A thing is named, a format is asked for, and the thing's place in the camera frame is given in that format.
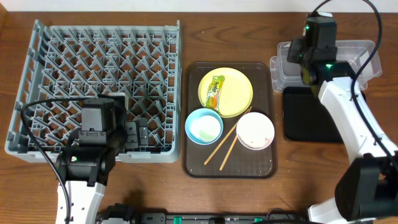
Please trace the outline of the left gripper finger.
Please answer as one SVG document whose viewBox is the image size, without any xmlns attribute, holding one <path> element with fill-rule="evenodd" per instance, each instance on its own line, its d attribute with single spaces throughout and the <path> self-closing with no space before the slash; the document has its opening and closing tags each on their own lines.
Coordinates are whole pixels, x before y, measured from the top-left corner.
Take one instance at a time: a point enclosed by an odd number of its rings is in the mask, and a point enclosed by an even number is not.
<svg viewBox="0 0 398 224">
<path fill-rule="evenodd" d="M 139 143 L 138 143 L 136 123 L 133 121 L 125 122 L 125 129 L 127 132 L 127 142 L 125 144 L 125 148 L 126 149 L 138 148 Z"/>
<path fill-rule="evenodd" d="M 139 134 L 139 145 L 147 146 L 149 142 L 147 120 L 140 118 L 138 120 L 138 134 Z"/>
</svg>

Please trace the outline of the green orange snack wrapper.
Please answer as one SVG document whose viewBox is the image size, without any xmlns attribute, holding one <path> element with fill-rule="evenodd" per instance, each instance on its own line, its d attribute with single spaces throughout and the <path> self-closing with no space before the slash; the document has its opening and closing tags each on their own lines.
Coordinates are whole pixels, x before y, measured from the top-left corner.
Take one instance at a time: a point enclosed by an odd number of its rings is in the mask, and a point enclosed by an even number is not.
<svg viewBox="0 0 398 224">
<path fill-rule="evenodd" d="M 225 81 L 224 75 L 213 76 L 211 83 L 208 86 L 205 108 L 219 111 L 219 103 L 221 96 L 221 89 Z"/>
</svg>

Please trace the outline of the white bowl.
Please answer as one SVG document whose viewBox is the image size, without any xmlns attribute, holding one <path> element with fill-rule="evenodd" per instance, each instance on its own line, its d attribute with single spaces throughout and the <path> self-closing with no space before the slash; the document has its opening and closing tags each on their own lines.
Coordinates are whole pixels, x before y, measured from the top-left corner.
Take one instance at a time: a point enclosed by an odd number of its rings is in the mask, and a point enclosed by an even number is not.
<svg viewBox="0 0 398 224">
<path fill-rule="evenodd" d="M 259 151 L 273 143 L 275 128 L 266 115 L 250 112 L 239 119 L 236 126 L 236 135 L 244 147 Z"/>
</svg>

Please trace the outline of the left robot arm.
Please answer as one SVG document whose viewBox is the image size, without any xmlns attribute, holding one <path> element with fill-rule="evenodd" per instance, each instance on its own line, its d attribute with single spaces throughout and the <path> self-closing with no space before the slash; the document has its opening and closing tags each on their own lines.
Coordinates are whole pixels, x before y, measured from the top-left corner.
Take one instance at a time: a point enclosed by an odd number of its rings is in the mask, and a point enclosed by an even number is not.
<svg viewBox="0 0 398 224">
<path fill-rule="evenodd" d="M 57 223 L 62 215 L 70 223 L 140 223 L 140 215 L 130 205 L 116 203 L 104 212 L 98 210 L 119 153 L 149 142 L 144 120 L 126 121 L 128 104 L 124 93 L 84 100 L 81 126 L 72 131 L 56 160 L 63 180 L 59 189 L 68 194 L 58 198 Z"/>
</svg>

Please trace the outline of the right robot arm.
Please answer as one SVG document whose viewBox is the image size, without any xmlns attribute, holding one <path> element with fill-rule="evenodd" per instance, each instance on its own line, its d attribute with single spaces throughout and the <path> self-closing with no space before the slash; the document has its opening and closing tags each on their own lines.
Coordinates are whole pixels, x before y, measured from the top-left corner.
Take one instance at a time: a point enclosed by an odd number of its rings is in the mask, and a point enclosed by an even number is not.
<svg viewBox="0 0 398 224">
<path fill-rule="evenodd" d="M 352 223 L 396 216 L 397 145 L 371 113 L 349 62 L 336 55 L 334 41 L 306 37 L 293 40 L 287 54 L 330 114 L 349 157 L 334 197 L 309 207 L 308 218 L 314 223 Z"/>
</svg>

